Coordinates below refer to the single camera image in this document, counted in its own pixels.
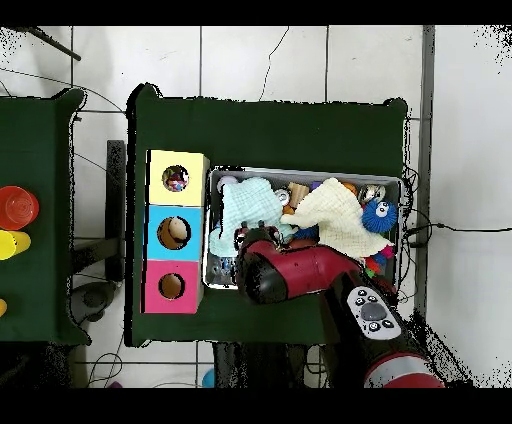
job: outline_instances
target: white wall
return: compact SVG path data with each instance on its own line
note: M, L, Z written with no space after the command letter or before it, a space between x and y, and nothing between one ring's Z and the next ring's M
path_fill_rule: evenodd
M512 59L481 27L437 26L431 220L512 227ZM427 320L481 386L512 387L512 233L436 229Z

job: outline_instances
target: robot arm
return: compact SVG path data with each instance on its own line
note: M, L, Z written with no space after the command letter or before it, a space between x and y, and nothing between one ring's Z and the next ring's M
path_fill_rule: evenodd
M358 262L327 246L281 252L274 231L261 223L237 234L235 282L257 304L323 291L325 356L333 387L444 387L382 286Z

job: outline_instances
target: green tablecloth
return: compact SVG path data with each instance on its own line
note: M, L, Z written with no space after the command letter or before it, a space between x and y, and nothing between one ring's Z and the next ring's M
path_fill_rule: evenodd
M21 231L32 245L0 261L0 341L89 343L68 314L72 223L70 121L84 99L78 89L51 99L0 98L0 186L35 194L37 219Z
M200 152L211 165L400 177L406 103L246 103L161 98L157 93L150 84L140 85L128 101L127 249L132 249L134 261L126 268L127 343L323 343L315 295L254 306L237 292L206 289L195 315L140 313L145 152Z

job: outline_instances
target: pink box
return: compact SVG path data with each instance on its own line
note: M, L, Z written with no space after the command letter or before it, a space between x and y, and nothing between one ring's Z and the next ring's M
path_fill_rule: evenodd
M166 274L178 274L184 281L183 294L168 299L159 288L160 279ZM147 261L144 290L144 313L195 314L203 296L201 263L196 261Z

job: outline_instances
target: colorful toys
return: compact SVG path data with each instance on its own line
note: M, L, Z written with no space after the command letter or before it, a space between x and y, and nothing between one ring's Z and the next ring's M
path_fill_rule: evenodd
M200 153L150 150L146 267L141 312L194 314L202 299L204 199L209 161Z

